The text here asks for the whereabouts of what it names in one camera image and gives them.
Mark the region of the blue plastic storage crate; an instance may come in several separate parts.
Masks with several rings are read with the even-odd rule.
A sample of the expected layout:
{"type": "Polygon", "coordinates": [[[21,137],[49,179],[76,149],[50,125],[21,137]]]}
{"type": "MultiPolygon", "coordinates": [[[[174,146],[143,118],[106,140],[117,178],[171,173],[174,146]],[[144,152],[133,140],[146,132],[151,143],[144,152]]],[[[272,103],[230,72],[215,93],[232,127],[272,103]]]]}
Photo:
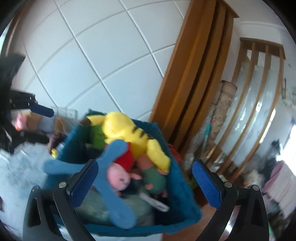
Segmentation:
{"type": "MultiPolygon", "coordinates": [[[[201,211],[194,200],[194,195],[182,175],[180,167],[164,139],[161,130],[155,123],[134,120],[136,126],[143,129],[148,135],[158,140],[161,148],[171,159],[170,173],[166,189],[170,210],[156,225],[136,226],[125,230],[114,225],[86,224],[86,229],[100,236],[107,237],[147,237],[157,233],[177,233],[184,228],[194,225],[201,219],[201,211]]],[[[70,163],[82,163],[86,161],[85,143],[89,140],[90,128],[77,124],[69,132],[65,140],[65,147],[58,155],[58,159],[70,163]]]]}

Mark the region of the rolled patterned carpet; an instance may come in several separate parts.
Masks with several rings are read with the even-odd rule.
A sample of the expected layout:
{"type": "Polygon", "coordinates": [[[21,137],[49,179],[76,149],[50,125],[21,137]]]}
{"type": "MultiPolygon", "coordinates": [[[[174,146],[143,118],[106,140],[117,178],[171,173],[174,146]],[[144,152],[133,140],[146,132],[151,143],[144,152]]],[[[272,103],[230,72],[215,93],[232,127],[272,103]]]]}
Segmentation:
{"type": "Polygon", "coordinates": [[[216,104],[215,111],[212,115],[211,120],[211,130],[208,136],[208,141],[206,145],[206,152],[210,151],[216,137],[218,136],[230,105],[233,101],[233,97],[236,94],[237,86],[229,81],[221,81],[221,91],[216,104]]]}

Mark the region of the brown dog plush striped shirt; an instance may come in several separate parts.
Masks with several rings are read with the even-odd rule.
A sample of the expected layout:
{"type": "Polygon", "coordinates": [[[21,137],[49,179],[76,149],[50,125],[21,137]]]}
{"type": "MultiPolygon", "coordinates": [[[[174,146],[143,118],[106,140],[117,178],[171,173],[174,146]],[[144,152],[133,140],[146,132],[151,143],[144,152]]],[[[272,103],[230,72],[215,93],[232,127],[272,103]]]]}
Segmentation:
{"type": "Polygon", "coordinates": [[[49,118],[37,113],[26,113],[27,131],[44,132],[44,133],[68,133],[79,123],[76,119],[61,118],[54,115],[49,118]]]}

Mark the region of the green plush toy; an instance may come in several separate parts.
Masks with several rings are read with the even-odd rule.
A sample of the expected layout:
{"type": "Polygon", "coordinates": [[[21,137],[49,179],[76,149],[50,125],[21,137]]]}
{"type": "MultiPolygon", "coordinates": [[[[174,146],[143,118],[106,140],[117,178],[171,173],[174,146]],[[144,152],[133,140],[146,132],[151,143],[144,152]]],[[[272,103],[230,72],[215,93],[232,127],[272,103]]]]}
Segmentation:
{"type": "Polygon", "coordinates": [[[145,188],[150,194],[160,195],[166,192],[166,175],[158,169],[146,154],[142,154],[136,160],[136,165],[141,172],[145,188]]]}

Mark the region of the wooden wall frame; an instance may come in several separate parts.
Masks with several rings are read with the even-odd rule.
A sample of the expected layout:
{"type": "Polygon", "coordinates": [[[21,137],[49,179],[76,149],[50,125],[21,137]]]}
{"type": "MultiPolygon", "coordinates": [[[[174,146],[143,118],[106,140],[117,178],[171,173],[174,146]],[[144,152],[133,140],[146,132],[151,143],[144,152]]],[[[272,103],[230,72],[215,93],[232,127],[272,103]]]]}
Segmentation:
{"type": "Polygon", "coordinates": [[[210,111],[237,17],[226,1],[189,4],[150,117],[180,154],[210,111]]]}

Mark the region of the yellow Pikachu plush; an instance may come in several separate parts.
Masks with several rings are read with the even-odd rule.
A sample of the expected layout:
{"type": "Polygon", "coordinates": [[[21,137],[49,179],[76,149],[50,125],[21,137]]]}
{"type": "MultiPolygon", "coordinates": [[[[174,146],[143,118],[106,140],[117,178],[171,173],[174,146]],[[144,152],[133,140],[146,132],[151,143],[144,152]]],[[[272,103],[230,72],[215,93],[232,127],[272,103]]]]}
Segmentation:
{"type": "Polygon", "coordinates": [[[169,173],[171,159],[163,152],[158,140],[138,127],[126,114],[114,111],[106,115],[88,115],[80,121],[80,124],[82,126],[100,125],[107,144],[117,139],[130,143],[135,160],[142,154],[146,154],[162,174],[169,173]]]}

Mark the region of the pink pig plush orange dress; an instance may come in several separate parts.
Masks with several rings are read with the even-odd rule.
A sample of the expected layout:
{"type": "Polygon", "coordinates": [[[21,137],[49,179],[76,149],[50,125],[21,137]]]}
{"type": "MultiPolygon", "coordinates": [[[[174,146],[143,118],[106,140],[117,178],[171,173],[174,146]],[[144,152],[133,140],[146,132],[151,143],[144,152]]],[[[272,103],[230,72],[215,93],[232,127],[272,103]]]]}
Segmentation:
{"type": "Polygon", "coordinates": [[[26,117],[22,113],[18,113],[14,127],[17,131],[27,130],[26,117]]]}

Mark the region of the white wall socket panel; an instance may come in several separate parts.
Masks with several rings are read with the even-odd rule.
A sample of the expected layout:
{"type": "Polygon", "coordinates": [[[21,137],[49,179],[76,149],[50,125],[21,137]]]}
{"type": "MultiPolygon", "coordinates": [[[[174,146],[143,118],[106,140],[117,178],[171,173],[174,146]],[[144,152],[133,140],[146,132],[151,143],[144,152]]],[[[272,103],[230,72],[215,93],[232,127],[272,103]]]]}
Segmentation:
{"type": "Polygon", "coordinates": [[[76,119],[77,118],[77,110],[70,109],[70,108],[60,108],[56,106],[51,107],[54,111],[56,116],[61,118],[69,118],[69,119],[76,119]]]}

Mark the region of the wooden slatted glass screen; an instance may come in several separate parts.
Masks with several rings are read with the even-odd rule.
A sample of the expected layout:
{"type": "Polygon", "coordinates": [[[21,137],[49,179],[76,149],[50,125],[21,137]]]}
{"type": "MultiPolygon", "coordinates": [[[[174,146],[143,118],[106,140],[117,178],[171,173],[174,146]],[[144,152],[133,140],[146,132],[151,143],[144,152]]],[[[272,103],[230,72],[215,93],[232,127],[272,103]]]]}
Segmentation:
{"type": "Polygon", "coordinates": [[[263,142],[275,116],[285,66],[283,45],[268,40],[240,38],[231,83],[237,86],[224,124],[206,165],[229,181],[245,170],[263,142]]]}

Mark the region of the striped white bed sheet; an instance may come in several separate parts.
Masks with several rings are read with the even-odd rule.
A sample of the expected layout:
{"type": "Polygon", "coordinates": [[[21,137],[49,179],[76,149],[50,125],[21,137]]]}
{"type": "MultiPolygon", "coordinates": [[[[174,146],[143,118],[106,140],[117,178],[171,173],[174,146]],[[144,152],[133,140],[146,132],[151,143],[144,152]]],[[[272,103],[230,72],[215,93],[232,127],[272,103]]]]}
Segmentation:
{"type": "Polygon", "coordinates": [[[43,164],[50,158],[45,145],[24,144],[14,154],[1,150],[1,221],[17,240],[23,237],[23,219],[31,189],[43,187],[48,177],[43,164]]]}

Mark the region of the small pink pig plush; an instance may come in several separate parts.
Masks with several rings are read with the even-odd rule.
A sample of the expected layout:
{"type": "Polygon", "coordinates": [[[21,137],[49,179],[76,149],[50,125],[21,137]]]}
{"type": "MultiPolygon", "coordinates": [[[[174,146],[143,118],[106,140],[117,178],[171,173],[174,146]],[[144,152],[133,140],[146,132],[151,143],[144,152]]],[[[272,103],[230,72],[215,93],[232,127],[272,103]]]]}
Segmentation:
{"type": "Polygon", "coordinates": [[[121,191],[125,190],[131,180],[142,180],[142,177],[135,173],[128,173],[117,163],[112,163],[107,169],[107,180],[114,192],[120,196],[121,191]]]}

